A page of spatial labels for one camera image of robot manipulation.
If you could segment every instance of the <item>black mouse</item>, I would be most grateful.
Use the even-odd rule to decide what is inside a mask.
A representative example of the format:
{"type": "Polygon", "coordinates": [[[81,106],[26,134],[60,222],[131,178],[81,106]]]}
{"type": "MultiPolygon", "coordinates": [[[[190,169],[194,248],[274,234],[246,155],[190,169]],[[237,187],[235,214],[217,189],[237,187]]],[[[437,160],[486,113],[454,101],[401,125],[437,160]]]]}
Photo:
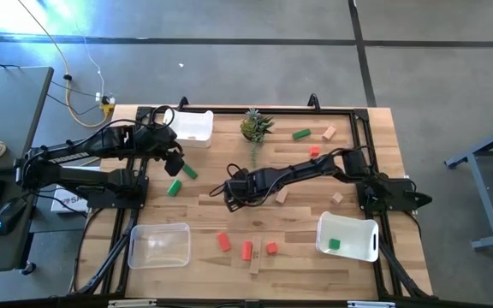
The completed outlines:
{"type": "Polygon", "coordinates": [[[22,213],[26,209],[26,201],[22,198],[12,198],[0,209],[0,235],[7,235],[16,227],[22,213]]]}

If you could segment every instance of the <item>green cube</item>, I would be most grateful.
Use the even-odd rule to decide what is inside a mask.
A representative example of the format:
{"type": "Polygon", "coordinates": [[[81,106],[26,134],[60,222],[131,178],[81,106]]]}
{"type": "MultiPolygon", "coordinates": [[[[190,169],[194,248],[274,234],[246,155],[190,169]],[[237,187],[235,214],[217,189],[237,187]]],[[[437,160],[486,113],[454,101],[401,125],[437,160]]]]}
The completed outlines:
{"type": "Polygon", "coordinates": [[[329,248],[332,250],[340,249],[340,240],[330,239],[329,240],[329,248]]]}
{"type": "Polygon", "coordinates": [[[292,138],[294,140],[300,139],[302,137],[306,137],[312,134],[312,131],[309,128],[306,128],[304,130],[300,130],[299,132],[293,133],[292,138]]]}
{"type": "Polygon", "coordinates": [[[172,182],[172,184],[169,187],[169,190],[167,191],[167,194],[171,197],[176,196],[178,191],[180,190],[181,187],[181,182],[178,180],[175,180],[172,182]]]}
{"type": "Polygon", "coordinates": [[[197,173],[195,171],[193,171],[193,169],[191,167],[189,167],[188,165],[186,165],[184,163],[184,167],[181,168],[182,170],[184,170],[184,172],[189,175],[190,178],[194,179],[197,177],[197,173]]]}

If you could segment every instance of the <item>white cable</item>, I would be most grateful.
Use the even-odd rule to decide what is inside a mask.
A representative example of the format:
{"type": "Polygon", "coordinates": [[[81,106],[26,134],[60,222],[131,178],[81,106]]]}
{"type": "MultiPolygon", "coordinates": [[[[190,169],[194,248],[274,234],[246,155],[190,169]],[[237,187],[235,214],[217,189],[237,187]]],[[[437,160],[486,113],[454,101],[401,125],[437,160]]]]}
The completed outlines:
{"type": "MultiPolygon", "coordinates": [[[[58,47],[58,44],[51,37],[51,35],[45,29],[45,27],[43,27],[43,25],[41,25],[41,23],[38,21],[38,19],[35,18],[35,16],[32,14],[32,12],[30,12],[30,10],[27,9],[26,5],[24,5],[24,3],[21,0],[17,0],[17,1],[22,5],[22,7],[26,10],[26,12],[35,20],[35,22],[37,22],[37,24],[41,27],[41,29],[43,29],[43,31],[45,32],[45,34],[47,34],[47,36],[49,37],[52,44],[54,44],[55,47],[58,49],[58,52],[60,53],[60,56],[62,57],[62,60],[64,61],[64,68],[66,71],[66,75],[69,75],[68,61],[66,61],[66,57],[64,56],[64,54],[60,50],[60,47],[58,47]]],[[[101,122],[96,123],[96,124],[85,124],[77,117],[77,115],[75,115],[74,111],[71,108],[71,104],[69,103],[69,96],[71,93],[71,91],[69,90],[70,87],[71,87],[71,85],[69,84],[69,80],[66,80],[66,88],[67,89],[66,89],[66,95],[65,95],[65,98],[66,98],[65,102],[66,102],[66,106],[68,106],[69,114],[74,118],[74,120],[84,127],[98,127],[98,126],[102,125],[108,119],[108,115],[106,115],[106,114],[104,114],[104,119],[101,122]]]]}
{"type": "Polygon", "coordinates": [[[91,60],[92,64],[94,64],[94,66],[96,68],[98,68],[98,75],[100,76],[100,80],[102,81],[102,91],[100,92],[100,99],[102,99],[102,97],[104,96],[105,92],[104,92],[104,77],[102,76],[102,69],[100,68],[100,66],[98,66],[98,64],[96,62],[94,62],[94,60],[92,59],[91,57],[91,52],[89,51],[89,48],[87,46],[87,43],[86,43],[86,36],[85,34],[81,31],[81,29],[79,28],[79,24],[77,23],[77,20],[75,20],[75,27],[77,27],[77,31],[81,34],[81,36],[83,37],[83,41],[85,42],[84,46],[85,46],[85,50],[86,50],[86,54],[89,56],[89,59],[91,60]]]}

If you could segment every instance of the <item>concrete floor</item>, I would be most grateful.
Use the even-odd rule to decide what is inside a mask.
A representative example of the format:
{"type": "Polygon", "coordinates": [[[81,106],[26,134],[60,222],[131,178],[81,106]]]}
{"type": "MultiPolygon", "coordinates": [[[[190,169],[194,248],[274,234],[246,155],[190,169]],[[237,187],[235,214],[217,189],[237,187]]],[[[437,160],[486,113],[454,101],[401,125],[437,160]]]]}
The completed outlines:
{"type": "MultiPolygon", "coordinates": [[[[87,36],[109,38],[354,39],[346,0],[25,4],[51,33],[61,35],[78,34],[75,18],[87,36]]],[[[493,41],[491,0],[357,0],[357,5],[365,39],[493,41]]],[[[0,33],[42,32],[17,7],[0,8],[0,33]]],[[[98,92],[85,47],[61,48],[74,88],[98,92]]],[[[115,93],[119,104],[168,104],[185,95],[192,104],[302,105],[315,92],[325,106],[366,106],[355,46],[93,44],[89,49],[106,91],[115,93]]],[[[420,210],[419,221],[435,295],[493,304],[493,248],[470,247],[470,240],[490,235],[471,171],[443,166],[444,159],[493,132],[493,49],[370,47],[366,55],[377,106],[393,110],[407,172],[434,198],[420,210]]],[[[0,62],[50,65],[54,81],[62,83],[62,60],[51,44],[0,43],[0,62]]],[[[63,99],[61,88],[52,86],[50,93],[63,99]]],[[[77,94],[72,102],[78,110],[95,104],[77,94]]],[[[100,114],[81,118],[96,122],[100,114]]],[[[34,144],[91,131],[47,99],[34,144]]],[[[65,294],[78,240],[76,231],[38,237],[31,259],[39,270],[29,277],[0,273],[0,289],[12,290],[0,293],[0,300],[65,294]]]]}

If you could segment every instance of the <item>wooden table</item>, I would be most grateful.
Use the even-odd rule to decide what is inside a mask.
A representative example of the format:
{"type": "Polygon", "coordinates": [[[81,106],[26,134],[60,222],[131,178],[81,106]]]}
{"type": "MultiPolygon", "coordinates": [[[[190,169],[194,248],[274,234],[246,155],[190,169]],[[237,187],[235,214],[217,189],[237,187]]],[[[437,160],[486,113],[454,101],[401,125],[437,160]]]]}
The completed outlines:
{"type": "MultiPolygon", "coordinates": [[[[138,105],[116,106],[113,119],[134,119],[138,105]]],[[[372,108],[370,124],[380,171],[402,177],[401,160],[391,110],[372,108]]],[[[240,133],[244,115],[215,115],[212,145],[208,149],[186,148],[184,157],[198,174],[196,180],[180,172],[183,185],[176,197],[167,195],[172,178],[163,163],[151,161],[147,175],[150,191],[139,224],[186,222],[192,232],[191,260],[183,268],[131,269],[128,298],[178,299],[376,299],[376,283],[371,263],[336,258],[315,250],[318,218],[324,211],[364,219],[358,209],[354,185],[334,178],[319,177],[288,186],[284,205],[275,195],[263,206],[228,212],[223,196],[208,193],[229,176],[228,163],[252,170],[250,145],[240,133]],[[330,200],[339,192],[339,205],[330,200]],[[232,249],[222,252],[216,234],[226,232],[232,249]],[[241,259],[244,240],[263,237],[278,245],[278,253],[263,252],[259,274],[249,274],[247,261],[241,259]]],[[[273,134],[258,152],[258,168],[282,168],[309,159],[310,145],[321,145],[321,153],[353,144],[349,121],[338,115],[276,115],[273,134]],[[323,144],[321,135],[328,126],[336,128],[334,138],[323,144]],[[291,134],[310,128],[312,135],[292,141],[291,134]]],[[[125,162],[102,161],[102,170],[125,168],[125,162]]],[[[105,210],[92,222],[80,255],[78,284],[84,285],[108,253],[116,211],[105,210]]],[[[397,258],[420,288],[431,293],[431,285],[416,225],[402,212],[390,212],[389,223],[397,258]]],[[[381,257],[386,287],[391,291],[387,261],[381,257]]],[[[118,280],[116,266],[113,284],[118,280]]]]}

